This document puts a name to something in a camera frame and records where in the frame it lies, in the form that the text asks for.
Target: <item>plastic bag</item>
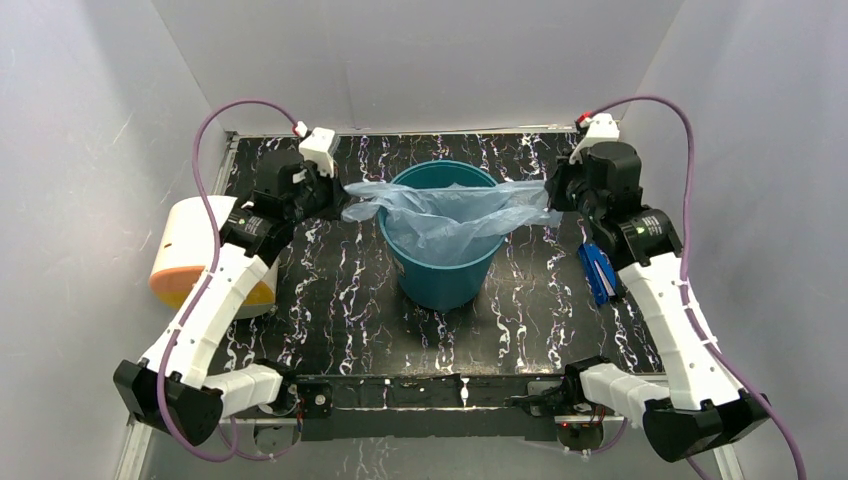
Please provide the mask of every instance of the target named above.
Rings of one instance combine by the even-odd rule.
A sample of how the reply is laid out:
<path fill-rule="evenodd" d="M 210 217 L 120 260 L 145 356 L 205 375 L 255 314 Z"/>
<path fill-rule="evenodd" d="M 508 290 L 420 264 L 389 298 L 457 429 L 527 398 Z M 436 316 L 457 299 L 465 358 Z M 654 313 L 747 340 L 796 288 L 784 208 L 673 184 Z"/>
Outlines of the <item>plastic bag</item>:
<path fill-rule="evenodd" d="M 560 212 L 546 211 L 542 180 L 422 190 L 361 182 L 345 190 L 370 201 L 349 206 L 343 220 L 361 222 L 385 208 L 386 235 L 395 246 L 419 262 L 442 267 L 485 256 L 501 236 L 522 225 L 558 226 L 562 220 Z"/>

